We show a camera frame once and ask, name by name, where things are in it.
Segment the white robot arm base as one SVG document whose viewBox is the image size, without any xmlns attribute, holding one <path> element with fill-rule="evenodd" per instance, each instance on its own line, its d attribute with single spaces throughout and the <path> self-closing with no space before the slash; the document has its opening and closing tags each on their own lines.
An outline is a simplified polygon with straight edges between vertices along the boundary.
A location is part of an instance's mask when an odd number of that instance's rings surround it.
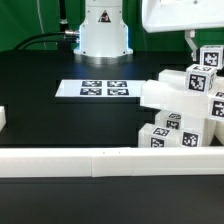
<svg viewBox="0 0 224 224">
<path fill-rule="evenodd" d="M 122 17 L 123 0 L 85 0 L 85 19 L 79 27 L 77 61 L 118 64 L 132 59 L 128 26 Z"/>
</svg>

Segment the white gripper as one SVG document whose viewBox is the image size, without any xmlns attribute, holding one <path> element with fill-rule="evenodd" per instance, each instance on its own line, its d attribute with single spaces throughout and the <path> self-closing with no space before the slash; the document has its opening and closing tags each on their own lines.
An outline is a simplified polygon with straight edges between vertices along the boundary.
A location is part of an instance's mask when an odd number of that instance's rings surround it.
<svg viewBox="0 0 224 224">
<path fill-rule="evenodd" d="M 148 33 L 186 30 L 196 62 L 200 50 L 195 30 L 224 27 L 224 0 L 142 0 L 142 25 Z"/>
</svg>

